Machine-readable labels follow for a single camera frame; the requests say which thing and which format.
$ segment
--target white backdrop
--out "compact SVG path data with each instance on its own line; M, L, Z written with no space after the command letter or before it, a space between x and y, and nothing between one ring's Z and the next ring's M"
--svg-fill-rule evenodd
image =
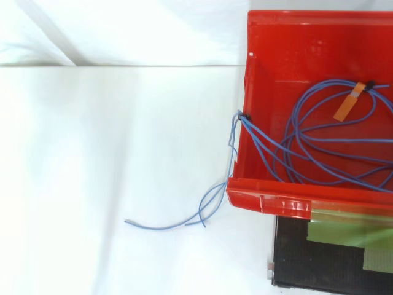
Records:
M388 0L2 0L0 65L243 65L250 9L392 10Z

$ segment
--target blue wire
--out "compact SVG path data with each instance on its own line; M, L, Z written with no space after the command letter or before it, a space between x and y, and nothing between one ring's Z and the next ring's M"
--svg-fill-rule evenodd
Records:
M229 141L228 141L228 146L231 147L231 157L230 157L230 162L229 162L229 168L228 168L228 173L227 173L227 177L225 179L225 181L223 183L220 183L216 186L213 186L210 190L208 190L205 195L202 197L201 202L199 204L198 207L198 212L196 212L194 215L190 216L189 218L187 218L186 220L183 220L179 223L175 223L172 224L170 226L163 226L163 227L150 227L150 226L143 226L141 224L138 224L130 219L125 219L124 222L127 224L130 224L132 226L138 227L140 229L147 229L147 230L168 230L168 229L174 229L175 227L179 227L179 226L192 226L194 224L199 224L202 223L203 226L206 227L206 224L204 223L206 220L208 220L211 216L214 215L214 213L217 212L217 210L220 208L221 203L224 199L224 193L225 193L225 188L227 186L227 182L228 182L228 178L232 176L231 174L231 170L232 170L232 162L233 162L233 156L234 154L236 154L236 156L238 155L238 151L235 149L235 130L236 130L236 126L237 123L239 122L238 116L241 114L240 111L238 111L233 117L232 117L232 127L231 127L231 133L230 133L230 137L229 137ZM208 202L202 206L203 201L205 200L205 198L211 193L213 192L215 189L217 189L215 191L215 193L213 194L213 196L208 200ZM220 199L218 204L216 205L215 209L213 209L213 211L207 216L207 217L202 217L202 212L203 210L217 197L217 195L219 194L219 192L221 193ZM199 216L200 220L196 221L196 222L190 222L193 218Z
M382 170L387 170L393 169L393 161L388 161L388 160L383 160L383 159L376 159L376 158L371 158L371 157L363 157L359 155L349 155L349 154L343 154L340 152L333 152L329 151L327 149L323 149L319 146L316 146L315 144L312 143L312 141L317 141L317 142L336 142L336 143L393 143L393 139L391 138L315 138L313 136L308 136L305 133L310 132L313 130L318 130L322 128L334 128L334 127L339 127L339 126L344 126L344 125L351 125L351 124L357 124L361 123L365 120L367 120L375 111L376 109L376 102L377 99L384 103L387 108L391 111L393 114L393 102L389 101L385 96L382 94L378 93L375 89L380 89L380 88L386 88L389 87L389 85L376 85L374 86L373 89L369 90L369 94L371 96L371 99L373 101L373 106L364 117L356 120L351 120L351 121L346 121L346 122L341 122L341 123L334 123L334 124L324 124L324 125L317 125L313 127L307 127L301 129L300 126L304 121L307 119L309 115L311 115L317 108L321 107L323 104L326 102L338 98L342 95L349 94L351 93L351 90L346 90L344 92L340 92L334 95L331 95L317 104L315 104L306 114L302 117L299 118L300 115L300 110L302 109L304 103L310 99L314 94L317 92L321 91L322 89L325 89L327 87L331 86L346 86L351 89L353 89L356 86L356 83L353 81L348 81L348 80L343 80L343 79L330 79L326 81L322 81L311 88L309 88L301 97L300 99L296 102L294 109L292 111L291 116L289 117L289 120L287 122L285 131L284 131L284 139L278 143L275 140L271 139L266 133L262 132L257 126L255 126L253 123L251 123L245 116L240 116L242 114L241 111L238 111L233 117L232 117L232 127L231 127L231 132L230 132L230 137L228 141L228 146L231 147L231 156L230 156L230 162L229 162L229 168L228 168L228 173L226 176L226 179L224 182L213 186L208 190L205 195L202 197L198 211L187 218L184 221L181 221L176 224L172 224L170 226L164 226L164 227L149 227L149 226L142 226L134 221L131 221L129 219L125 220L125 223L131 224L132 226L141 228L141 229L148 229L148 230L167 230L167 229L173 229L175 227L179 227L182 225L185 226L192 226L195 224L202 223L204 227L206 227L205 221L207 221L209 218L211 218L217 210L220 208L221 203L224 199L224 194L225 194L225 188L228 183L228 178L232 176L231 170L232 170L232 163L233 163L233 158L234 155L237 157L238 156L238 151L235 149L235 129L239 121L241 121L243 127L246 129L246 131L251 135L251 138L258 150L258 153L262 159L263 164L266 166L267 170L270 172L272 176L274 176L278 181L283 182L282 178L277 174L276 171L276 163L280 163L287 172L287 175L293 183L304 183L304 181L308 181L309 183L312 184L318 184L318 185L323 185L323 186L334 186L337 184L345 183L345 182L350 182L357 184L359 186L366 187L368 189L373 189L375 191L381 191L381 192L392 192L390 190L384 189L385 185L393 178L393 171L390 172L389 176L379 185L375 186L373 184L370 184L362 178L365 178L366 176L372 175L376 172L382 171ZM256 131L259 135L261 135L265 140L267 140L269 143L273 144L276 149L274 152L268 149L268 147L261 142L261 140L258 138L258 136L253 132ZM293 141L296 141L297 144L299 145L300 149L304 153L304 155L299 154L297 152L294 152L291 150L291 145ZM367 162L376 162L376 163L382 163L385 164L383 166L371 169L365 173L362 173L360 175L351 175L343 170L337 169L335 167L332 167L326 163L322 163L320 161L317 161L305 148L305 145L310 146L311 148L324 152L326 154L330 154L336 157L342 157L342 158L347 158L347 159L353 159L353 160L364 160ZM270 156L272 156L273 162L272 166L268 164L267 158L263 152L266 152ZM278 152L282 152L282 160L278 157ZM318 181L315 179L311 179L309 177L306 177L305 175L301 174L298 172L292 164L292 158L291 156L298 157L299 159L312 162L314 163L317 167L319 167L321 170L324 170L328 174L335 176L338 178L336 181ZM208 197L210 193L213 193L213 196L207 201L206 204L203 204L205 199ZM221 192L221 195L219 197L218 204L214 207L214 209L210 212L210 214L207 215L207 217L203 217L203 211L204 209L218 196L218 194ZM193 221L190 222L193 218L199 217L199 221Z
M357 156L357 155L347 155L347 154L342 154L339 152L333 152L329 151L326 149L323 149L321 147L318 147L314 144L312 144L310 141L322 141L322 142L345 142L345 143L391 143L393 142L393 139L381 139L381 138L315 138L312 136L305 135L305 132L312 131L312 130L317 130L317 129L322 129L322 128L329 128L329 127L337 127L337 126L343 126L343 125L350 125L350 124L356 124L363 122L364 120L368 119L375 111L376 108L376 101L379 99L382 101L393 113L393 103L389 101L385 96L381 95L378 93L376 90L371 89L369 91L369 94L373 100L373 106L368 114L366 114L363 118L357 119L357 120L352 120L352 121L346 121L342 123L334 123L334 124L325 124L325 125L318 125L318 126L313 126L313 127L308 127L308 128L303 128L301 129L300 126L301 124L305 121L305 119L313 112L315 111L318 107L322 106L324 103L337 98L339 96L342 96L344 94L348 94L351 91L344 91L337 93L335 95L329 96L328 98L323 99L322 101L318 102L316 105L314 105L302 118L299 118L299 113L304 105L304 103L311 98L315 93L318 91L326 88L326 87L331 87L331 86L337 86L337 85L342 85L342 86L348 86L351 87L352 89L355 87L356 83L352 81L347 81L347 80L341 80L341 79L332 79L332 80L326 80L321 83L318 83L314 86L312 86L310 89L308 89L302 97L297 101L295 104L294 110L292 111L291 116L289 117L288 123L285 128L284 132L284 139L280 142L277 143L276 141L272 140L269 138L264 132L262 132L258 127L256 127L254 124L249 122L247 118L241 117L241 122L244 126L244 128L247 130L247 132L251 135L252 140L258 149L258 152L261 155L261 158L267 167L268 171L277 179L280 180L280 177L277 175L276 172L276 162L280 163L281 165L284 166L286 169L286 172L288 174L289 179L292 182L297 182L299 183L304 183L303 180L307 180L310 183L313 184L319 184L319 185L337 185L343 182L350 182L354 183L369 189L373 189L376 191L382 191L382 192L392 192L387 189L383 189L383 187L393 178L393 172L389 174L389 176L379 185L379 186L374 186L370 183L367 183L362 180L362 178L371 175L373 173L376 173L381 170L385 169L392 169L393 168L393 162L387 161L387 160L382 160L382 159L376 159L376 158L371 158L371 157L362 157L362 156ZM377 85L374 88L379 89L379 88L385 88L388 87L388 85ZM266 145L264 145L259 138L254 134L252 131L255 130L259 135L261 135L263 138L265 138L268 142L272 143L274 146L276 146L275 152L271 152ZM293 152L290 150L292 141L296 140L298 143L300 149L304 153L304 155L301 155L299 153ZM311 146L313 149L316 149L318 151L324 152L326 154L334 155L337 157L344 157L344 158L349 158L349 159L357 159L357 160L364 160L364 161L369 161L369 162L379 162L379 163L385 163L388 165L378 167L375 169L372 169L366 173L363 173L361 175L353 176L350 175L349 173L342 171L340 169L337 169L335 167L331 167L330 165L327 165L326 163L322 163L320 161L317 161L314 157L311 156L311 154L307 151L305 148L305 145L307 144L308 146ZM260 147L267 152L269 155L272 156L273 158L273 168L270 168L270 166L267 164L267 160L263 153L260 150ZM281 151L283 153L283 160L281 160L278 157L278 152ZM292 160L291 156L296 156L300 159L313 162L315 165L317 165L320 169L326 171L327 173L335 176L338 178L338 181L331 181L331 182L324 182L324 181L316 181L315 179L310 179L299 173L296 169L293 168L292 165Z

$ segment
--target white surface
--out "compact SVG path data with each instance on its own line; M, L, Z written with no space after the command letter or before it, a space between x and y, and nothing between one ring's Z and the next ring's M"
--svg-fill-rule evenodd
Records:
M243 65L250 9L392 10L388 0L2 0L0 65Z
M274 218L225 199L243 67L0 69L0 294L314 294L266 279Z

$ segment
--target coiled cable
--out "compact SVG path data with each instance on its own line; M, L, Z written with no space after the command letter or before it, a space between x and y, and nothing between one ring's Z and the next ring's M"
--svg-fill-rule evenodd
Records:
M302 110L302 107L308 101L313 95L315 95L317 92L321 91L322 89L326 89L327 87L333 87L333 86L347 86L349 87L349 90L340 92L334 95L331 95L327 98L324 98L320 102L318 102L315 106L313 106L309 111L305 113L303 117L300 117L300 111ZM385 185L393 178L393 161L388 161L388 160L383 160L383 159L377 159L377 158L372 158L372 157L364 157L364 156L358 156L358 155L350 155L350 154L343 154L340 152L334 152L330 151L328 149L321 148L319 146L316 146L313 142L331 142L331 143L393 143L392 138L316 138L313 136L308 136L306 133L313 131L313 130L318 130L322 128L330 128L330 127L339 127L339 126L344 126L344 125L351 125L351 124L358 124L361 123L365 120L367 120L375 111L376 109L376 104L378 101L381 103L385 104L387 108L390 110L391 114L393 115L393 103L388 100L385 96L382 94L378 93L375 89L380 89L380 88L386 88L389 87L389 85L376 85L372 89L368 91L370 94L370 97L372 99L373 105L371 110L362 118L356 119L356 120L350 120L346 122L338 122L338 123L331 123L331 124L324 124L324 125L317 125L313 127L307 127L307 128L300 128L302 123L309 117L317 108L321 107L323 104L326 102L338 98L342 95L346 95L351 93L351 90L356 86L356 83L353 81L348 81L348 80L343 80L343 79L330 79L326 81L322 81L311 88L309 88L301 97L300 99L296 102L292 114L290 115L285 132L284 132L284 138L280 143L276 142L275 140L271 139L266 133L261 131L257 126L255 126L248 118L248 116L244 115L241 111L238 111L232 118L232 125L231 125L231 132L230 132L230 138L228 145L231 147L231 156L230 156L230 163L229 163L229 168L227 172L227 176L224 182L213 186L210 190L208 190L205 195L202 197L198 211L190 216L189 218L176 223L172 224L170 226L164 226L164 227L149 227L149 226L143 226L140 225L134 221L131 221L129 219L126 219L125 222L127 224L131 224L132 226L141 228L141 229L147 229L147 230L167 230L167 229L173 229L178 226L191 226L195 224L202 223L204 227L206 227L205 221L207 221L211 216L214 215L214 213L217 212L219 207L221 206L221 203L224 199L224 194L225 194L225 188L227 186L228 178L232 176L231 170L232 170L232 163L237 156L238 152L234 147L235 144L235 129L237 123L240 121L245 128L245 130L248 132L248 134L251 135L251 138L261 156L261 160L263 161L264 165L266 166L267 170L270 172L271 175L274 176L278 181L283 181L283 179L277 174L276 171L276 164L280 163L284 168L286 169L286 173L293 183L305 183L305 181L311 183L311 184L317 184L321 186L336 186L338 184L342 184L344 182L349 182L353 183L356 185L359 185L361 187L367 188L367 189L372 189L374 191L380 191L380 192L392 192L388 189L385 189ZM260 135L263 139L267 140L274 146L276 146L275 151L271 151L266 144L262 143L262 141L259 139L257 135ZM293 142L296 141L304 155L301 155L299 153L296 153L291 150L291 146ZM307 150L306 146L309 146L317 151L324 152L329 155L334 155L337 157L341 158L347 158L351 160L365 160L368 162L374 162L374 163L380 163L383 164L380 167L371 169L365 173L359 174L359 175L351 175L343 170L340 170L338 168L332 167L326 163L322 163L318 160L316 160L310 152ZM282 159L278 157L278 152L282 151ZM265 154L267 153L273 158L273 163L272 167L268 164L267 158ZM321 170L324 170L328 174L334 176L337 178L336 181L320 181L317 179L311 179L300 172L298 172L293 164L292 164L292 156L298 157L302 160L312 162L315 164L317 167L319 167ZM368 183L364 180L366 176L370 176L374 173L377 173L381 170L392 170L391 173L384 179L384 181L381 182L378 186ZM212 197L204 204L204 201L206 198L212 194ZM219 197L218 204L214 207L214 209L206 216L204 217L202 214L206 207L217 197ZM198 221L191 222L192 219L195 217L199 217Z

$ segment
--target white table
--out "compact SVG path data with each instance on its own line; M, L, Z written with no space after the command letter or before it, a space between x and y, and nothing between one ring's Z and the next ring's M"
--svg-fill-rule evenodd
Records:
M314 294L267 280L274 217L225 199L243 67L0 69L0 294Z

